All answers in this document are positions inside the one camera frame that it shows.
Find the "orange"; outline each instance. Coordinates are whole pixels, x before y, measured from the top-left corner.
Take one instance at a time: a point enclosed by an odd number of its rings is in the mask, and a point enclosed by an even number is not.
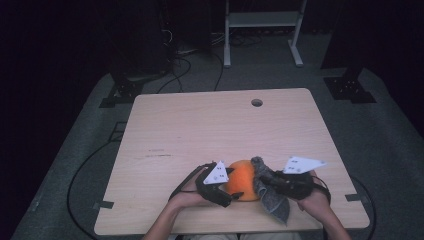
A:
[[[233,168],[228,174],[228,182],[224,185],[225,191],[228,194],[244,192],[239,198],[239,201],[254,201],[258,200],[259,196],[253,190],[253,177],[255,169],[250,160],[239,160],[232,163],[229,168]]]

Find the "person's right hand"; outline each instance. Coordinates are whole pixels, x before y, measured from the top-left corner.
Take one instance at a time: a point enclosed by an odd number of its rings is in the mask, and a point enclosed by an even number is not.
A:
[[[317,177],[315,171],[311,171],[310,173],[314,176],[314,182],[322,185],[321,181],[315,178]],[[302,211],[305,210],[320,222],[322,222],[329,214],[334,214],[330,207],[330,203],[328,202],[327,196],[318,189],[314,189],[310,196],[302,200],[293,200],[297,202]]]

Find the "gray cloth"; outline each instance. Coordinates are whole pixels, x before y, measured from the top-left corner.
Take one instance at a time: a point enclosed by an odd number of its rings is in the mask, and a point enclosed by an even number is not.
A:
[[[261,157],[254,157],[251,159],[251,162],[255,168],[253,188],[255,193],[261,198],[262,206],[278,220],[287,224],[287,219],[290,213],[289,200],[287,197],[276,193],[272,187],[265,185],[259,179],[261,176],[272,177],[270,173],[272,170],[265,165]]]

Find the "white metal frame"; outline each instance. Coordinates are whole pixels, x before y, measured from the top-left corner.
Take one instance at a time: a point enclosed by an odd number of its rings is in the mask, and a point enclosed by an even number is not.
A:
[[[288,40],[290,51],[297,67],[303,66],[302,58],[297,50],[296,43],[299,37],[307,0],[303,0],[299,11],[290,12],[242,12],[230,13],[229,0],[225,6],[225,45],[224,67],[231,66],[230,55],[230,28],[233,27],[280,27],[294,26],[293,39]]]

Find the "gray carpet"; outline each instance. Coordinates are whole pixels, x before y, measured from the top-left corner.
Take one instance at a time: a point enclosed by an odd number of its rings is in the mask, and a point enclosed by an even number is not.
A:
[[[321,70],[330,35],[301,35],[298,42],[305,66],[297,68],[287,46],[287,36],[263,37],[247,48],[232,48],[232,67],[224,69],[217,90],[308,88],[324,118],[348,172],[359,179],[375,201],[377,224],[372,239],[422,239],[424,236],[424,141],[388,94],[382,80],[364,70],[359,80],[377,103],[352,104],[333,100],[323,77],[340,76],[344,69]],[[213,50],[221,58],[222,47]],[[184,92],[213,91],[221,71],[214,55],[184,57],[191,63],[182,76]],[[176,61],[175,73],[188,67]],[[145,85],[153,94],[174,78],[167,75]],[[108,142],[117,122],[127,121],[131,104],[99,108],[113,81],[100,79],[70,131],[13,239],[89,239],[71,220],[67,191],[80,165]],[[179,92],[177,81],[161,93]],[[88,159],[75,177],[70,208],[83,229],[91,234],[105,192],[119,142],[104,145]],[[372,218],[373,209],[362,187],[355,183]],[[371,226],[351,230],[354,239],[366,239]],[[98,239],[139,239],[140,236],[96,236]],[[304,232],[303,239],[322,239],[320,231]]]

